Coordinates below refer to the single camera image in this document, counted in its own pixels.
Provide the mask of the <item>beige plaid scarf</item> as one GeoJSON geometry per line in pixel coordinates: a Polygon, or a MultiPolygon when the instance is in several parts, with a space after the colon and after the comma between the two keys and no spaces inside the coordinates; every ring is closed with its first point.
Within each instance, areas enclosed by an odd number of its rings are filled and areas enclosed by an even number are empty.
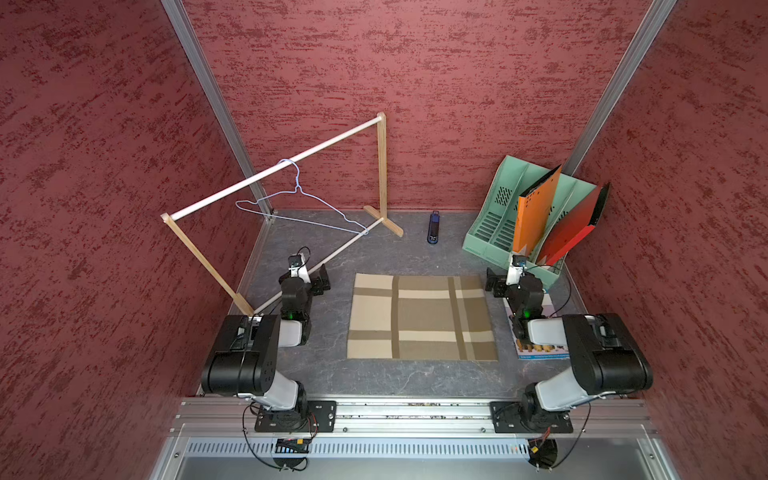
{"type": "Polygon", "coordinates": [[[497,361],[481,277],[358,273],[347,357],[497,361]]]}

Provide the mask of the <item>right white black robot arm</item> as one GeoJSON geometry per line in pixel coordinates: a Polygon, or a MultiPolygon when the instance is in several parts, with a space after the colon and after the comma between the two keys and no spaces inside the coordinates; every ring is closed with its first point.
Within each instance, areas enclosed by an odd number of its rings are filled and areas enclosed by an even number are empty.
{"type": "Polygon", "coordinates": [[[519,401],[528,417],[565,412],[597,398],[646,391],[653,372],[620,316],[614,313],[546,316],[543,283],[520,267],[514,281],[486,270],[485,290],[510,310],[515,337],[537,346],[563,347],[570,367],[526,387],[519,401]]]}

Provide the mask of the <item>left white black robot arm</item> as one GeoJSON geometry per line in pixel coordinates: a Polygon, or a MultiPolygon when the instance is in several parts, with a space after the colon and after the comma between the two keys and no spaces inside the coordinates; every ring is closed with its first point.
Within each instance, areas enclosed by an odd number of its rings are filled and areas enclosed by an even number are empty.
{"type": "Polygon", "coordinates": [[[277,370],[278,351],[308,342],[312,301],[331,289],[325,266],[310,273],[299,255],[290,261],[279,279],[280,312],[227,316],[201,374],[204,393],[249,399],[275,423],[309,417],[303,385],[277,370]]]}

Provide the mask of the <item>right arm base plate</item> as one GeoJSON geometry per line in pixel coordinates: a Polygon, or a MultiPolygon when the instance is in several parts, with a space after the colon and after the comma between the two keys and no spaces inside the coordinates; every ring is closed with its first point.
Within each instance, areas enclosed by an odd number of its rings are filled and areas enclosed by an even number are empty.
{"type": "Polygon", "coordinates": [[[496,433],[570,434],[574,432],[568,412],[534,410],[526,412],[521,402],[495,401],[489,404],[496,433]]]}

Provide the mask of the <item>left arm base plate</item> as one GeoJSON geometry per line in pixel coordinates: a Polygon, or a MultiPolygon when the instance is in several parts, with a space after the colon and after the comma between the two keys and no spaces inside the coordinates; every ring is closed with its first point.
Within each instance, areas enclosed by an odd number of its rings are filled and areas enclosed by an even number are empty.
{"type": "Polygon", "coordinates": [[[335,429],[337,402],[309,400],[285,411],[265,411],[256,416],[254,429],[260,433],[331,433],[335,429]]]}

